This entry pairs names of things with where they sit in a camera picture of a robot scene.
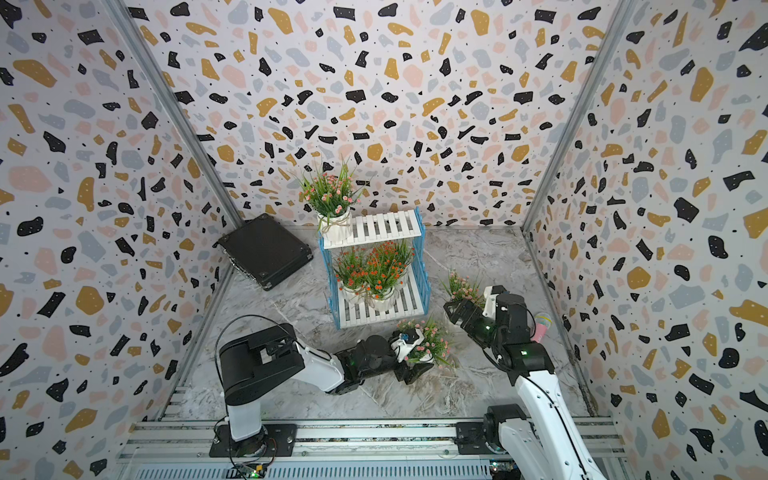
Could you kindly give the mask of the pink flower pot back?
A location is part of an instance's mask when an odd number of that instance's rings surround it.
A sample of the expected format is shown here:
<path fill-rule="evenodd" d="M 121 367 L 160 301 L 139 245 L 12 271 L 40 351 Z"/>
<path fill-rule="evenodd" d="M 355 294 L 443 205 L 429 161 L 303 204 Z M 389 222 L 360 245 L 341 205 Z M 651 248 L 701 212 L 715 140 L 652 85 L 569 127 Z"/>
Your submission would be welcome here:
<path fill-rule="evenodd" d="M 442 283 L 450 301 L 470 300 L 478 307 L 483 307 L 485 300 L 477 279 L 462 277 L 456 270 L 451 270 L 448 279 Z"/>

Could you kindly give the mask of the pink flower pot front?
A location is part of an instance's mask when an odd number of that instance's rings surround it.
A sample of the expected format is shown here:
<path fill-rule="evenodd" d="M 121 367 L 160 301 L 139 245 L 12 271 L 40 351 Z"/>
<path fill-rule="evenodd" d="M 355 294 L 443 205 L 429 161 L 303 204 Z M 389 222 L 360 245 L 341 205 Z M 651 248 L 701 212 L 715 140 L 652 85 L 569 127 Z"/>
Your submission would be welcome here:
<path fill-rule="evenodd" d="M 318 230 L 326 242 L 343 242 L 353 235 L 351 210 L 361 194 L 354 173 L 343 160 L 337 173 L 323 171 L 300 178 L 303 199 L 316 213 Z"/>

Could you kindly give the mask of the blue white slatted rack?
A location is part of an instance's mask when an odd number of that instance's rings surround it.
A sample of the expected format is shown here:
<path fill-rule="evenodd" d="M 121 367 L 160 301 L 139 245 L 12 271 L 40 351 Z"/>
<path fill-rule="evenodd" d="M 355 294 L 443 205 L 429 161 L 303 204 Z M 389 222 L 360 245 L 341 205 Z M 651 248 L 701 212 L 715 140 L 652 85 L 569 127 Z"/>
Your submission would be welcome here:
<path fill-rule="evenodd" d="M 420 317 L 431 285 L 423 260 L 426 230 L 417 209 L 345 215 L 318 232 L 329 307 L 339 329 Z"/>

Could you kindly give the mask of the pink flower pot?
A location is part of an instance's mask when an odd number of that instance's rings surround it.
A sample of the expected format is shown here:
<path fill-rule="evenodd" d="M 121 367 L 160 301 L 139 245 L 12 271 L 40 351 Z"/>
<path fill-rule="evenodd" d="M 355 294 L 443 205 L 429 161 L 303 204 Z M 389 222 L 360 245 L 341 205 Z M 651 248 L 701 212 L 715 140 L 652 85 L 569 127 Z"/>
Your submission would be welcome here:
<path fill-rule="evenodd" d="M 485 300 L 477 279 L 462 277 L 456 270 L 451 270 L 448 279 L 442 283 L 450 301 L 470 300 L 478 307 L 483 307 Z"/>
<path fill-rule="evenodd" d="M 399 362 L 406 362 L 413 366 L 416 364 L 435 364 L 440 367 L 455 366 L 451 358 L 450 337 L 442 322 L 432 318 L 401 320 L 397 324 L 394 337 L 398 332 L 408 329 L 420 329 L 424 334 L 424 340 L 403 360 L 397 357 Z"/>
<path fill-rule="evenodd" d="M 343 242 L 353 235 L 351 210 L 361 194 L 354 173 L 343 160 L 337 173 L 323 171 L 300 178 L 303 199 L 316 213 L 318 230 L 326 242 Z"/>

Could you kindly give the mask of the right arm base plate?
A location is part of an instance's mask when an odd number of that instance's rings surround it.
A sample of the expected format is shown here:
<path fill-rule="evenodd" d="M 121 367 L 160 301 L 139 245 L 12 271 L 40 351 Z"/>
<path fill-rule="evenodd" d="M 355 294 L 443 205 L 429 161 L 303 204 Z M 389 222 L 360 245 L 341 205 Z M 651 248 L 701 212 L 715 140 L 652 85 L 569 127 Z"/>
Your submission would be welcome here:
<path fill-rule="evenodd" d="M 502 443 L 500 433 L 487 433 L 482 421 L 458 422 L 455 428 L 455 444 L 460 455 L 512 456 L 523 445 L 520 440 L 506 440 Z"/>

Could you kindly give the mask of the red flower pot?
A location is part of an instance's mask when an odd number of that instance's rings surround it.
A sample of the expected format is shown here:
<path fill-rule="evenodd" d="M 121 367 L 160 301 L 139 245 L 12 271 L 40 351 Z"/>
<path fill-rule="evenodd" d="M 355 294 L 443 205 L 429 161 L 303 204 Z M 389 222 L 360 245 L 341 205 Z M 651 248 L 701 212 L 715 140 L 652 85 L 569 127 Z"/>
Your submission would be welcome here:
<path fill-rule="evenodd" d="M 395 301 L 395 294 L 400 285 L 400 278 L 394 282 L 383 280 L 381 265 L 378 260 L 379 246 L 370 250 L 364 273 L 366 304 L 376 311 L 386 311 Z"/>
<path fill-rule="evenodd" d="M 367 251 L 362 247 L 342 249 L 333 271 L 339 283 L 341 298 L 354 302 L 365 300 L 364 273 Z"/>
<path fill-rule="evenodd" d="M 387 241 L 379 246 L 378 260 L 383 280 L 396 282 L 411 264 L 414 250 L 405 240 Z"/>

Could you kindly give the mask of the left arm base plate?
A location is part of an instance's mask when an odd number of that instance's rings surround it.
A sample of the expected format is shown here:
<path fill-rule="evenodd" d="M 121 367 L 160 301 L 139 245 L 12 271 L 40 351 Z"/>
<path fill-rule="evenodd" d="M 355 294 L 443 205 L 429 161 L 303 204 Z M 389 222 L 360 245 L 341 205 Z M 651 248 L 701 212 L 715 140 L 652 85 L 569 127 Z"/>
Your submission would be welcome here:
<path fill-rule="evenodd" d="M 209 457 L 221 459 L 290 457 L 293 453 L 297 430 L 296 424 L 266 424 L 255 436 L 235 441 L 230 434 L 229 424 L 222 423 L 214 429 L 214 441 L 209 450 Z"/>

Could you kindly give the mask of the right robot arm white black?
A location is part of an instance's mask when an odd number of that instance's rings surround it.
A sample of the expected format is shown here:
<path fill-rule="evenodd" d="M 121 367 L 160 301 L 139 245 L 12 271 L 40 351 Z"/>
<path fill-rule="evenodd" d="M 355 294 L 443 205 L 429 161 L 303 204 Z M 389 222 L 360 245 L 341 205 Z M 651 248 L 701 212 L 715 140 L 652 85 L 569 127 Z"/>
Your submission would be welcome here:
<path fill-rule="evenodd" d="M 463 299 L 443 309 L 522 401 L 487 409 L 487 447 L 509 454 L 523 479 L 603 479 L 563 399 L 554 363 L 534 339 L 538 324 L 524 298 L 500 285 L 488 287 L 484 298 L 482 307 Z"/>

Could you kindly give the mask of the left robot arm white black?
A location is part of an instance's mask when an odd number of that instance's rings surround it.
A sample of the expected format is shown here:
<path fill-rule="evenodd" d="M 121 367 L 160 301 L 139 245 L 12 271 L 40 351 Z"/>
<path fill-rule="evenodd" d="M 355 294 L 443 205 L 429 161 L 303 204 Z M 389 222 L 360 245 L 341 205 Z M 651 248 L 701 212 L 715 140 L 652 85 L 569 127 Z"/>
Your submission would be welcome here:
<path fill-rule="evenodd" d="M 309 346 L 292 325 L 282 323 L 227 342 L 219 348 L 215 365 L 230 440 L 238 443 L 263 441 L 261 398 L 289 380 L 343 395 L 387 373 L 410 385 L 436 361 L 437 354 L 420 325 L 396 330 L 388 338 L 372 335 L 328 353 Z"/>

